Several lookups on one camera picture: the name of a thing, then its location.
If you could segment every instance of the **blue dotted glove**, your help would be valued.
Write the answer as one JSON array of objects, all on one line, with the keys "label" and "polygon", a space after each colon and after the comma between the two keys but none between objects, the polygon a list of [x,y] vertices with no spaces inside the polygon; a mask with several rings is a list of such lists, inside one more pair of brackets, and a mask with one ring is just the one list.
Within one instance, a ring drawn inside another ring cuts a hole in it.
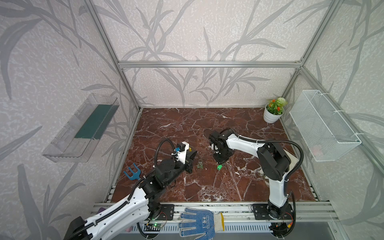
[{"label": "blue dotted glove", "polygon": [[211,240],[217,231],[224,231],[224,218],[221,213],[214,214],[209,210],[186,207],[180,214],[183,220],[179,223],[180,236],[197,236],[195,239]]}]

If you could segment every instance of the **wallpaper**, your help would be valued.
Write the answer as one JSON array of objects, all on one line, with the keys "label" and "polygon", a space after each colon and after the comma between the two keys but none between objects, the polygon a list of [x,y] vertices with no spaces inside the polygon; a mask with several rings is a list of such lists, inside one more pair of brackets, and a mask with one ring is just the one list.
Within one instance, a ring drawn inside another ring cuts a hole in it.
[{"label": "wallpaper", "polygon": [[[344,1],[306,67],[383,152],[384,1]],[[290,106],[302,90],[299,77]],[[290,118],[282,117],[293,140],[306,146]],[[379,240],[384,234],[384,178],[360,147],[331,162],[316,162],[304,148],[306,167],[322,200],[330,200],[351,240]]]},{"label": "wallpaper", "polygon": [[94,2],[120,61],[296,61],[331,1]]},{"label": "wallpaper", "polygon": [[[137,111],[82,1],[0,1],[0,239],[61,240],[103,201]],[[120,107],[87,163],[42,156],[90,93]]]},{"label": "wallpaper", "polygon": [[[330,0],[95,0],[120,61],[300,60]],[[262,106],[292,70],[125,69],[142,106]]]},{"label": "wallpaper", "polygon": [[372,0],[342,4],[306,67],[384,154],[383,62],[384,3]]},{"label": "wallpaper", "polygon": [[142,106],[254,107],[281,96],[293,71],[293,68],[135,68],[126,70],[125,75]]}]

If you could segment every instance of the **red wire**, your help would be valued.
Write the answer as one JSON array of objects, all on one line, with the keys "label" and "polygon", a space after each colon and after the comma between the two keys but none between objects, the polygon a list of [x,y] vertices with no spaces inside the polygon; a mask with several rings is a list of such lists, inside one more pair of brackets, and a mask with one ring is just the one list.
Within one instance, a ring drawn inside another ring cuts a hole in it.
[{"label": "red wire", "polygon": [[288,214],[289,216],[291,216],[291,219],[292,219],[292,222],[291,222],[291,224],[293,223],[293,217],[292,217],[292,215],[291,214],[289,214],[288,212],[285,212],[286,214]]},{"label": "red wire", "polygon": [[164,215],[165,215],[165,217],[166,217],[166,223],[167,223],[167,221],[168,221],[167,215],[166,215],[163,211],[161,211],[160,214],[164,214]]}]

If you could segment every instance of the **green mat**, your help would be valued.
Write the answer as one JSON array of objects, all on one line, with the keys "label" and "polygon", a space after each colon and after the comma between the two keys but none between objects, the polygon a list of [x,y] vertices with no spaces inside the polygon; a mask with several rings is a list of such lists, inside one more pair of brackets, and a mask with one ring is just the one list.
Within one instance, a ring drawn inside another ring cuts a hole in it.
[{"label": "green mat", "polygon": [[75,138],[100,139],[118,108],[116,105],[99,104]]}]

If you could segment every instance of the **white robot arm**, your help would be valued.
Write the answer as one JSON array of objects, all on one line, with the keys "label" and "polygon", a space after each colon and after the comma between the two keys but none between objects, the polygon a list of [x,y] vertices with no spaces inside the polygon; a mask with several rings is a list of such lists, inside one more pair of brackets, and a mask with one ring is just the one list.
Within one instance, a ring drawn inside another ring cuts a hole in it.
[{"label": "white robot arm", "polygon": [[[221,133],[215,131],[209,136],[209,140],[211,149],[214,150],[213,156],[218,164],[227,161],[233,155],[234,150],[240,150],[259,158],[262,170],[269,178],[269,216],[273,219],[280,219],[288,206],[286,182],[303,161],[300,146],[286,140],[265,141],[243,137],[232,129],[226,129]],[[278,142],[287,142],[298,147],[300,160],[283,150]]]},{"label": "white robot arm", "polygon": [[136,182],[129,195],[110,208],[86,220],[81,217],[74,219],[64,240],[111,240],[130,226],[157,217],[161,207],[158,198],[182,172],[192,173],[192,163],[197,154],[197,151],[191,151],[186,142],[178,144],[176,148],[171,145],[174,160],[165,159],[159,165],[155,164],[148,175]]}]

